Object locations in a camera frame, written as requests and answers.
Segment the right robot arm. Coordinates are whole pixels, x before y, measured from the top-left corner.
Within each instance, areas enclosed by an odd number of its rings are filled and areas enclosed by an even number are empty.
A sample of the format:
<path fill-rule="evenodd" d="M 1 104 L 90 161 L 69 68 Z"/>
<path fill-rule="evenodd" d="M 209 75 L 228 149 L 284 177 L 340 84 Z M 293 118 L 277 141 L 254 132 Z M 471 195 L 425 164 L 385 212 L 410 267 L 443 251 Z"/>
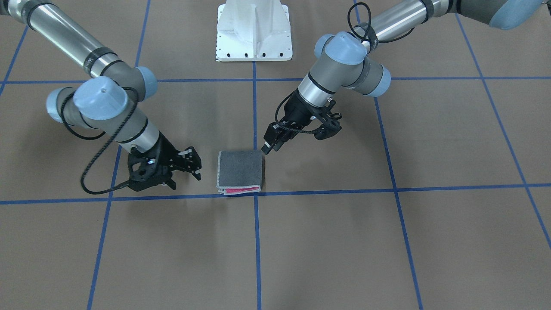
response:
<path fill-rule="evenodd" d="M 72 135 L 82 140 L 108 138 L 81 174 L 80 186 L 86 193 L 101 195 L 122 188 L 140 192 L 157 185 L 176 189 L 173 171 L 201 180 L 201 158 L 195 148 L 176 149 L 138 108 L 158 89 L 157 78 L 149 68 L 130 67 L 47 0 L 3 0 L 1 14 L 43 35 L 90 77 L 80 87 L 52 91 L 46 100 L 48 114 Z M 113 143 L 128 152 L 129 177 L 108 189 L 91 190 L 85 178 Z"/>

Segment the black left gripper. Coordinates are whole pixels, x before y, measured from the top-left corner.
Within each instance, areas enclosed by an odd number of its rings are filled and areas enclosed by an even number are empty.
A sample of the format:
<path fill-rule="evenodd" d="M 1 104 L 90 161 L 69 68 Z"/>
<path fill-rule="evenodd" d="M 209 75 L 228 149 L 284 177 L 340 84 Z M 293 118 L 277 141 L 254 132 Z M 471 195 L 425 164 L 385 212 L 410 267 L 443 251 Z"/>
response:
<path fill-rule="evenodd" d="M 321 106 L 328 105 L 329 98 L 322 100 Z M 264 155 L 268 155 L 271 151 L 279 151 L 284 143 L 299 133 L 314 136 L 314 130 L 321 125 L 321 122 L 312 114 L 315 107 L 318 106 L 309 104 L 298 90 L 285 97 L 277 107 L 274 122 L 268 125 L 264 134 L 264 145 L 261 148 Z"/>

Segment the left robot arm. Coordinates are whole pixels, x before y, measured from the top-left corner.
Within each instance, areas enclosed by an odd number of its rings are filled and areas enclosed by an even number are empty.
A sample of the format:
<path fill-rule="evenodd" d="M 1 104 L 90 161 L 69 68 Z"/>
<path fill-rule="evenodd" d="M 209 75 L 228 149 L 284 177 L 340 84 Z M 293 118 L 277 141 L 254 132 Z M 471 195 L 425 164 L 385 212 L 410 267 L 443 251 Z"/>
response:
<path fill-rule="evenodd" d="M 363 96 L 378 97 L 391 83 L 389 70 L 368 58 L 379 45 L 405 38 L 416 26 L 455 12 L 490 27 L 513 29 L 543 6 L 542 0 L 403 0 L 350 30 L 326 34 L 314 49 L 317 61 L 297 89 L 278 106 L 283 117 L 274 116 L 264 134 L 262 151 L 278 151 L 297 134 L 317 140 L 341 130 L 341 114 L 332 112 L 334 94 L 342 87 Z"/>

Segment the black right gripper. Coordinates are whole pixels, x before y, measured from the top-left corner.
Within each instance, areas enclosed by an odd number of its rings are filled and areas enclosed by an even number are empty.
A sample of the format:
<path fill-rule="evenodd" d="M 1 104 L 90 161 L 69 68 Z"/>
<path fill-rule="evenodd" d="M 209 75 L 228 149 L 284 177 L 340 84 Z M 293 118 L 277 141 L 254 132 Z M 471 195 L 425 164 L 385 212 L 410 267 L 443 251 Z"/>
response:
<path fill-rule="evenodd" d="M 184 151 L 179 151 L 162 133 L 160 133 L 157 142 L 151 149 L 160 150 L 160 165 L 164 170 L 164 180 L 161 181 L 161 185 L 176 190 L 176 182 L 173 180 L 173 171 L 185 171 L 198 181 L 201 180 L 201 158 L 193 146 L 187 147 Z"/>

